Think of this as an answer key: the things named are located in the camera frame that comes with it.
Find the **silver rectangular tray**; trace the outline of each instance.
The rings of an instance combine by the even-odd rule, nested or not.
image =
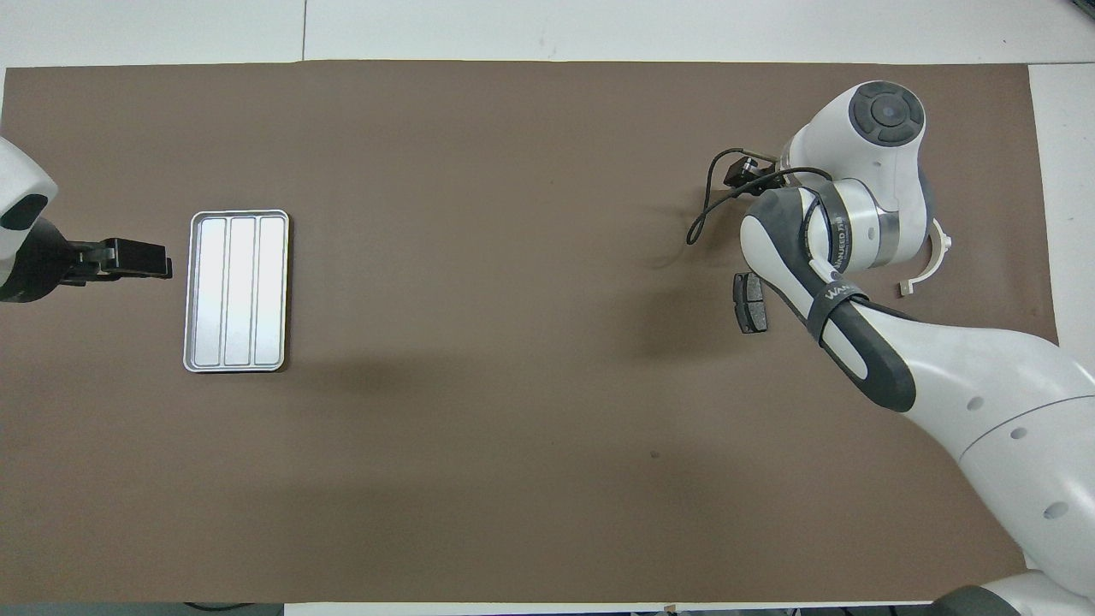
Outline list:
[[[285,362],[289,214],[199,211],[191,220],[183,365],[273,372]]]

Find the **white tile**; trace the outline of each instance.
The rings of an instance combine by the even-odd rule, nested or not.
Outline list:
[[[299,60],[303,8],[303,0],[0,0],[0,94],[9,67]]]
[[[1095,60],[1065,0],[309,0],[308,59]]]
[[[1095,374],[1095,65],[1030,67],[1061,348]]]

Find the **brown mat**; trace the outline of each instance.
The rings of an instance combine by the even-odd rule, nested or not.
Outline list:
[[[194,375],[185,274],[0,305],[0,601],[932,598],[1018,549],[782,303],[737,333],[711,155],[845,88],[929,111],[955,237],[860,276],[1054,338],[1022,66],[308,62],[8,73],[70,239],[293,218],[290,363]]]

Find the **circular button pad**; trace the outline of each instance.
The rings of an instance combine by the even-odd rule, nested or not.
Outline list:
[[[849,104],[852,126],[884,147],[903,146],[924,128],[924,107],[912,92],[889,81],[864,83]]]

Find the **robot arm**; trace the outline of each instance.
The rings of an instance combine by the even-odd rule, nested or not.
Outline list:
[[[956,591],[937,613],[971,614],[961,606],[972,601],[988,609],[978,614],[1095,614],[1095,381],[1045,340],[921,324],[871,303],[844,277],[907,259],[923,243],[925,124],[919,100],[892,83],[838,96],[780,163],[818,166],[833,181],[803,174],[797,186],[762,193],[741,223],[741,248],[864,395],[950,453],[1041,571]]]
[[[162,245],[120,237],[66,240],[41,216],[55,196],[57,184],[49,175],[0,138],[0,301],[33,301],[57,284],[172,276]]]

